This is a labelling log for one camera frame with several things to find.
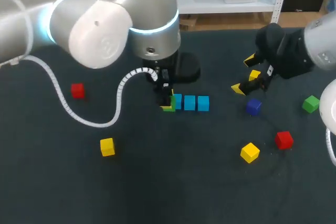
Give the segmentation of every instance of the yellow cube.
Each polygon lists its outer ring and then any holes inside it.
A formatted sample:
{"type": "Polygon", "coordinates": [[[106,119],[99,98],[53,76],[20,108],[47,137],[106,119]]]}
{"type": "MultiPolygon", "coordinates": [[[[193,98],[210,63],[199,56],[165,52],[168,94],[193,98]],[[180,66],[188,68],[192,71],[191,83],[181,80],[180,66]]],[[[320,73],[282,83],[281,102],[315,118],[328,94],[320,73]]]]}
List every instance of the yellow cube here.
{"type": "Polygon", "coordinates": [[[100,150],[103,157],[112,156],[114,152],[114,143],[112,138],[100,140],[100,150]]]}
{"type": "Polygon", "coordinates": [[[249,143],[241,149],[240,155],[246,162],[251,163],[259,156],[259,153],[260,150],[253,143],[249,143]]]}
{"type": "Polygon", "coordinates": [[[253,81],[254,79],[257,79],[260,74],[261,72],[257,70],[252,70],[250,77],[248,78],[248,81],[253,81]]]}

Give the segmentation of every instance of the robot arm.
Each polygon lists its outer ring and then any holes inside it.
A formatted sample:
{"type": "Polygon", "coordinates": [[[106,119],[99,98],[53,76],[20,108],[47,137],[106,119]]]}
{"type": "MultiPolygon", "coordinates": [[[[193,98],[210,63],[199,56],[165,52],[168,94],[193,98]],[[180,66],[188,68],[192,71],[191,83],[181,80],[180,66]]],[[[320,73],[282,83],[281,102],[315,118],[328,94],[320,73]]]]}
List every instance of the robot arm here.
{"type": "MultiPolygon", "coordinates": [[[[323,70],[336,69],[335,34],[336,12],[293,33],[286,33],[277,24],[269,24],[258,31],[257,51],[244,61],[248,67],[266,61],[264,73],[252,81],[233,86],[233,89],[243,94],[259,88],[266,91],[277,74],[290,79],[312,71],[314,66],[323,70]]],[[[336,134],[336,80],[326,87],[321,96],[320,114],[327,128],[336,134]]]]}
{"type": "Polygon", "coordinates": [[[128,36],[158,61],[180,47],[176,0],[0,0],[0,62],[58,44],[89,68],[112,64],[128,36]]]}

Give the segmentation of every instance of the red cube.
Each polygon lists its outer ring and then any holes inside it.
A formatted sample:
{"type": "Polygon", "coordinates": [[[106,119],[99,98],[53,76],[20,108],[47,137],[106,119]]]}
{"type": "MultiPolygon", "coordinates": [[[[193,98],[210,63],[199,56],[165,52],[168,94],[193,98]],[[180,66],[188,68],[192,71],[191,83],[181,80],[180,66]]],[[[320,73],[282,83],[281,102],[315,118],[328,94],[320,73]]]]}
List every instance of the red cube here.
{"type": "Polygon", "coordinates": [[[275,142],[280,150],[290,149],[294,143],[289,131],[278,132],[275,142]]]}
{"type": "Polygon", "coordinates": [[[71,94],[74,99],[84,99],[85,90],[83,83],[72,84],[71,85],[71,94]]]}

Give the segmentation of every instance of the wooden floor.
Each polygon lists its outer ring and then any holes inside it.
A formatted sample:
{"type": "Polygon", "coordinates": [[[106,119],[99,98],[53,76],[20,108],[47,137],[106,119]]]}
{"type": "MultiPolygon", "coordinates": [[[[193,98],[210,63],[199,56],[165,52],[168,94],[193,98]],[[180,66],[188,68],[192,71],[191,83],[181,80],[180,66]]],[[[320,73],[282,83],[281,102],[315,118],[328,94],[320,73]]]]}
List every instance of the wooden floor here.
{"type": "MultiPolygon", "coordinates": [[[[324,0],[318,13],[281,13],[279,25],[282,27],[305,27],[311,21],[327,14],[324,0]]],[[[269,24],[272,13],[232,13],[198,15],[196,25],[189,30],[258,29],[269,24]]],[[[184,21],[187,25],[193,22],[184,21]]]]}

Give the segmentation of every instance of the blue ring light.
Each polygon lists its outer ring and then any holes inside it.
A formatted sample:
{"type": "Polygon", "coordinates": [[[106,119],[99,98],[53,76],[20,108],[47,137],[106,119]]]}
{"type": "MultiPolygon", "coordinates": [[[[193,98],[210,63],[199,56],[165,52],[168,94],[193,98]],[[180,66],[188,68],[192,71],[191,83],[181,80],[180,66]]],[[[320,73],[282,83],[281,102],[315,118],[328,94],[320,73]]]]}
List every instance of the blue ring light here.
{"type": "Polygon", "coordinates": [[[175,14],[175,17],[169,21],[168,24],[166,24],[165,26],[162,26],[160,28],[157,29],[153,29],[153,30],[140,30],[140,29],[135,29],[135,28],[130,28],[131,31],[138,33],[138,34],[153,34],[153,33],[158,33],[160,31],[166,30],[167,28],[171,27],[178,19],[178,11],[175,14]]]}
{"type": "Polygon", "coordinates": [[[54,38],[53,38],[52,35],[51,35],[51,31],[50,31],[50,20],[51,20],[51,17],[52,17],[52,14],[53,14],[54,10],[55,10],[55,9],[57,8],[57,6],[58,6],[60,3],[62,3],[63,1],[64,1],[64,0],[56,0],[56,1],[53,3],[51,9],[49,10],[49,12],[48,12],[48,14],[47,14],[47,16],[46,16],[46,30],[47,30],[47,35],[48,35],[49,39],[50,39],[52,42],[54,42],[54,43],[56,43],[56,42],[55,42],[54,38]]]}

